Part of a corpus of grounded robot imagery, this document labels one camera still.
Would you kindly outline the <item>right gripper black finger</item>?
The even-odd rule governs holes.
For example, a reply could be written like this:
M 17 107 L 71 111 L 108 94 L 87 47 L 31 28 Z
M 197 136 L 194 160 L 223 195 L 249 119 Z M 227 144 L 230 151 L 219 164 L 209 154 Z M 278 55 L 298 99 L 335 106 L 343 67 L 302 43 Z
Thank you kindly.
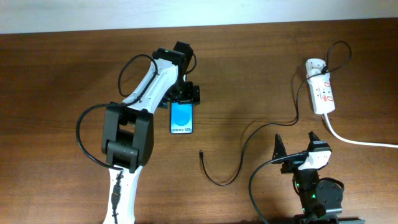
M 286 149 L 279 134 L 275 135 L 274 152 L 272 155 L 272 164 L 281 164 L 286 161 Z
M 318 148 L 326 147 L 326 141 L 320 140 L 313 131 L 309 132 L 308 136 L 310 139 L 310 143 L 308 144 L 307 147 L 308 151 L 315 151 Z

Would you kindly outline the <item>blue Samsung Galaxy smartphone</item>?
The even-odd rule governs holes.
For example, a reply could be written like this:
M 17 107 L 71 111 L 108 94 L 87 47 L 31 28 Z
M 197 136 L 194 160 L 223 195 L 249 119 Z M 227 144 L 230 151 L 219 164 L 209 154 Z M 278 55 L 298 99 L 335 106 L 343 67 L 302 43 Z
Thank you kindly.
M 192 104 L 171 104 L 170 132 L 172 134 L 191 134 L 193 132 Z

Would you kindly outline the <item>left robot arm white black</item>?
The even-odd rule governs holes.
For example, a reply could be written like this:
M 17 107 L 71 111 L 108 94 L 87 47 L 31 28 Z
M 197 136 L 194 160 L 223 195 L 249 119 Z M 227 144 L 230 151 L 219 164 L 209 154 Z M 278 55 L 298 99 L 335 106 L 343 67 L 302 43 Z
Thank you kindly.
M 200 88 L 186 80 L 196 59 L 188 43 L 159 48 L 150 55 L 149 70 L 122 106 L 107 106 L 101 150 L 109 168 L 110 189 L 105 223 L 134 223 L 139 176 L 154 148 L 154 113 L 169 103 L 196 106 Z

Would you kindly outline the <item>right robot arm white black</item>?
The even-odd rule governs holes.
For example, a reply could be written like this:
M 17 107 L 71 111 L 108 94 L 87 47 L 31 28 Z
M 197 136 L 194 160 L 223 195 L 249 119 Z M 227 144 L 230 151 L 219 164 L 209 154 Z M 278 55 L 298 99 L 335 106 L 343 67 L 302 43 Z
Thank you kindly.
M 294 223 L 338 223 L 342 213 L 344 184 L 339 180 L 320 178 L 318 171 L 324 168 L 332 150 L 312 131 L 307 150 L 288 155 L 282 138 L 275 135 L 273 164 L 281 164 L 282 174 L 292 174 L 292 183 L 300 198 L 303 213 L 294 216 Z

